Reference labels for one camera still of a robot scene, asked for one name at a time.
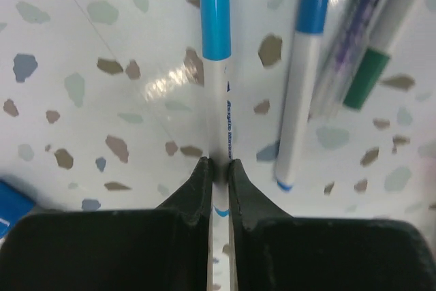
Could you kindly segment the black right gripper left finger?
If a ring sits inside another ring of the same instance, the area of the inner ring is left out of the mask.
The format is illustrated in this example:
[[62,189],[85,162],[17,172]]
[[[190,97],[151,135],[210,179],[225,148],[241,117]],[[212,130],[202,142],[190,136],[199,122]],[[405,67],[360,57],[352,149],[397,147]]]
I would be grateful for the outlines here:
[[154,209],[40,213],[1,247],[2,290],[207,290],[213,163]]

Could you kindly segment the purple thin pen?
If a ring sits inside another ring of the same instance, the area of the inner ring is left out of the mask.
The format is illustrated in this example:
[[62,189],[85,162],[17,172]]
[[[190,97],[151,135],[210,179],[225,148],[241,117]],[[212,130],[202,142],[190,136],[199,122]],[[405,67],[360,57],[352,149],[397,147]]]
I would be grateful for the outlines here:
[[314,89],[309,117],[329,117],[352,79],[362,49],[369,39],[369,26],[381,0],[352,0],[343,26],[324,62]]

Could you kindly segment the blue capped white marker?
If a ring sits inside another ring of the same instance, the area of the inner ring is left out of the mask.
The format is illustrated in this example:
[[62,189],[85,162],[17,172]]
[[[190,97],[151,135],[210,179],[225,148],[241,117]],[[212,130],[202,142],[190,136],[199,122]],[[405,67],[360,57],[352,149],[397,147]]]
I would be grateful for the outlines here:
[[228,166],[232,159],[230,81],[230,0],[200,0],[202,61],[206,93],[208,155],[213,161],[213,210],[229,215]]

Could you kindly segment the green capped white marker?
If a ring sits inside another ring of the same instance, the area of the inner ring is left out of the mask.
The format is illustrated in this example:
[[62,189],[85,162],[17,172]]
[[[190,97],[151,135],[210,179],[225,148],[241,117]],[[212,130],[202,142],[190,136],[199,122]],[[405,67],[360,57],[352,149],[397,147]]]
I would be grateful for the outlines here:
[[386,0],[342,104],[360,110],[399,45],[421,0]]

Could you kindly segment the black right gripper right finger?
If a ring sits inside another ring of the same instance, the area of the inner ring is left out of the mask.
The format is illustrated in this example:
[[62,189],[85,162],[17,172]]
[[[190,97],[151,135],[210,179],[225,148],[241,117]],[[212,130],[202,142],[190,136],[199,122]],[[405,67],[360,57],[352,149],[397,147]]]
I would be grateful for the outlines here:
[[404,221],[292,217],[228,169],[239,290],[434,290],[435,261]]

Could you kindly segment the blue grey small cylinder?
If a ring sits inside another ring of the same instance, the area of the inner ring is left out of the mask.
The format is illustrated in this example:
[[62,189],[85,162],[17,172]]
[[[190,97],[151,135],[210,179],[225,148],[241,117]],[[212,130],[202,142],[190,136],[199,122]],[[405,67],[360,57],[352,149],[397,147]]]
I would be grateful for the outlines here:
[[0,218],[1,238],[16,225],[16,223],[27,215],[35,206],[34,201],[19,191],[10,187],[1,180],[0,189]]

